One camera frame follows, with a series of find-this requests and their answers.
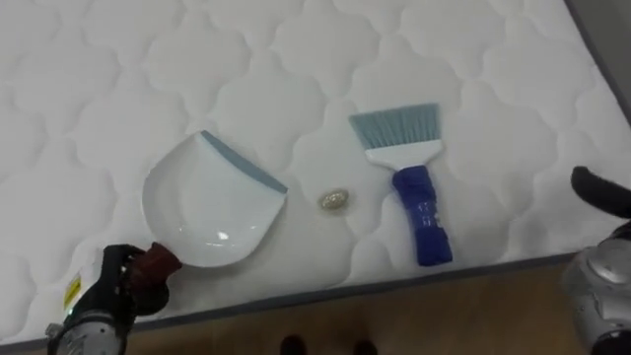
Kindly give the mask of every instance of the robotic hand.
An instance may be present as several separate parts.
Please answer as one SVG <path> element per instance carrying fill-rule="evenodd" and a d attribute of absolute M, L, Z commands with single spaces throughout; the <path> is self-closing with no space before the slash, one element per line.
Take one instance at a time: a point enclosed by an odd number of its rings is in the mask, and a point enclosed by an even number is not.
<path fill-rule="evenodd" d="M 136 317 L 152 315 L 169 301 L 166 281 L 181 263 L 153 243 L 146 252 L 128 245 L 108 246 L 100 267 L 99 279 L 83 295 L 71 284 L 68 295 L 78 301 L 63 324 L 48 326 L 48 355 L 124 354 Z M 75 290 L 81 287 L 78 280 Z"/>
<path fill-rule="evenodd" d="M 631 219 L 631 190 L 576 167 L 572 187 L 592 206 Z M 631 354 L 631 222 L 594 248 L 581 251 L 565 270 L 580 339 L 592 355 Z"/>

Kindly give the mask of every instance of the hand brush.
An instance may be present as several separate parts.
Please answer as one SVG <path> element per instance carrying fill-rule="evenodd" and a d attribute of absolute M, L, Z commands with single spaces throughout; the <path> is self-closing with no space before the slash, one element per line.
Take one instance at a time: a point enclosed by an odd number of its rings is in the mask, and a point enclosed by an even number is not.
<path fill-rule="evenodd" d="M 414 229 L 419 265 L 452 261 L 448 237 L 438 219 L 436 191 L 424 166 L 443 149 L 438 105 L 354 114 L 350 123 L 366 149 L 368 160 L 396 171 L 392 185 Z"/>

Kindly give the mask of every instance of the light blue bristles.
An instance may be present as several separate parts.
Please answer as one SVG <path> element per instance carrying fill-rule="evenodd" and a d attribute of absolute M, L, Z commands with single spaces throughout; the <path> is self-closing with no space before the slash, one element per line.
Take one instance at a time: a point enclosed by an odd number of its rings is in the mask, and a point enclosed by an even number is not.
<path fill-rule="evenodd" d="M 438 104 L 358 113 L 350 122 L 365 149 L 441 139 Z"/>

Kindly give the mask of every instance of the small round object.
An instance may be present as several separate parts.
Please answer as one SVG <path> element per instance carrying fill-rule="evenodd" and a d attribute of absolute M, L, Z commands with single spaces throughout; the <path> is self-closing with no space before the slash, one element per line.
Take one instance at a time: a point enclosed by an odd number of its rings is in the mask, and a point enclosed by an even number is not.
<path fill-rule="evenodd" d="M 319 206 L 323 210 L 336 211 L 346 207 L 348 202 L 348 190 L 345 188 L 336 188 L 330 192 L 325 193 L 319 199 Z"/>

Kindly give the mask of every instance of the white mattress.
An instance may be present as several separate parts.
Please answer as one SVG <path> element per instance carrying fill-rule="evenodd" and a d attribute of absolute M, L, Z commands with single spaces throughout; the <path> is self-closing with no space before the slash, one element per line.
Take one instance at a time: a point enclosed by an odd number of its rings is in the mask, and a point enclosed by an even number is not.
<path fill-rule="evenodd" d="M 347 117 L 432 102 L 455 262 L 421 268 Z M 287 208 L 244 262 L 177 274 L 161 318 L 580 249 L 619 221 L 572 193 L 573 166 L 631 183 L 629 127 L 562 0 L 5 0 L 0 343 L 61 321 L 88 255 L 149 245 L 144 176 L 200 129 Z M 349 208 L 325 214 L 337 187 Z"/>

